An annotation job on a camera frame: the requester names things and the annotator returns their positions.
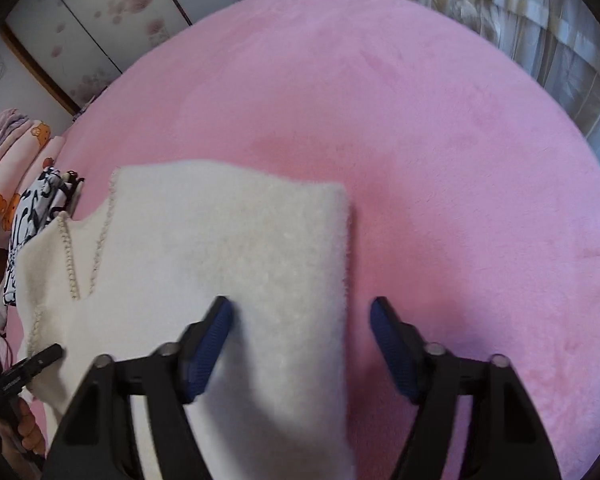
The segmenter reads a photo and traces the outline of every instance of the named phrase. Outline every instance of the stitched seam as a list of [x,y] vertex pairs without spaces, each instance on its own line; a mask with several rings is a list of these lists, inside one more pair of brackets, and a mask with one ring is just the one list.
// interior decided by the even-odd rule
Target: stitched seam
[[69,230],[66,227],[65,211],[62,211],[58,215],[58,228],[60,229],[60,237],[62,238],[62,244],[64,245],[64,263],[66,266],[66,272],[69,277],[69,290],[71,293],[71,299],[74,301],[80,300],[80,291],[78,290],[78,282],[75,279],[75,267],[74,267],[74,252],[71,247],[71,237]]
[[29,339],[27,341],[27,357],[31,357],[36,353],[36,348],[38,347],[38,336],[40,334],[40,320],[42,318],[42,310],[39,305],[36,305],[36,309],[33,313],[33,327],[31,328],[31,332],[29,332]]
[[96,287],[96,280],[98,279],[98,271],[100,270],[100,263],[102,262],[102,250],[104,248],[104,242],[107,240],[107,234],[109,233],[109,226],[113,220],[113,212],[116,207],[116,184],[118,182],[118,175],[120,170],[116,170],[111,175],[109,181],[109,205],[107,207],[107,217],[105,218],[102,230],[100,231],[100,237],[96,244],[96,253],[93,258],[93,269],[91,269],[91,282],[89,285],[89,294],[93,294]]

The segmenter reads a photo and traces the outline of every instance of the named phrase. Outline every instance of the human hand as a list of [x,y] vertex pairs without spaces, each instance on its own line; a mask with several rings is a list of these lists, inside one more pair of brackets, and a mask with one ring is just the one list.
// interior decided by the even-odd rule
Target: human hand
[[18,406],[22,420],[18,425],[19,436],[14,436],[14,432],[11,427],[0,420],[0,438],[2,439],[2,455],[9,463],[11,468],[17,473],[20,478],[30,479],[32,476],[32,469],[27,463],[26,459],[18,452],[13,445],[13,439],[17,438],[22,440],[22,447],[27,451],[33,451],[38,455],[44,456],[46,443],[45,438],[42,435],[40,427],[36,423],[36,417],[31,413],[29,405],[24,399],[18,400]]

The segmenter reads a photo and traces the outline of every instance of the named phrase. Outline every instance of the bear print fabric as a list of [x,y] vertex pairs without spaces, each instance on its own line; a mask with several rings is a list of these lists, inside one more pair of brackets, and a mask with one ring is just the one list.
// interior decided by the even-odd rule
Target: bear print fabric
[[45,123],[35,121],[29,131],[16,140],[0,160],[0,217],[7,210],[23,175],[50,136],[51,129]]
[[7,209],[0,221],[0,248],[9,248],[9,239],[11,237],[11,225],[18,202],[22,194],[27,190],[31,184],[40,176],[40,173],[46,168],[56,165],[56,158],[64,146],[64,137],[57,136],[49,140],[44,148],[38,153],[36,159],[31,163],[27,173],[24,174],[18,189],[11,197],[10,202],[7,205]]

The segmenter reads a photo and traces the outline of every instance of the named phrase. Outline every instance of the pile of clothes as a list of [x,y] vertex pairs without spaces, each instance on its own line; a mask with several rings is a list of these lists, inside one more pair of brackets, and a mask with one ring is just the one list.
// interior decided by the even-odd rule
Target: pile of clothes
[[54,168],[64,138],[30,120],[15,108],[0,113],[0,248],[8,249],[4,287],[7,304],[15,304],[13,271],[20,247],[59,212],[75,209],[83,179]]

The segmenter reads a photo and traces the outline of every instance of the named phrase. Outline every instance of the black and white fabric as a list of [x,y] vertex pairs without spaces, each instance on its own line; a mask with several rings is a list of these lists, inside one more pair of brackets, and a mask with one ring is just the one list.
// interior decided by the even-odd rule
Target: black and white fabric
[[72,204],[75,189],[83,181],[74,171],[61,174],[55,168],[46,168],[22,194],[9,240],[3,293],[5,304],[16,304],[15,264],[18,252]]

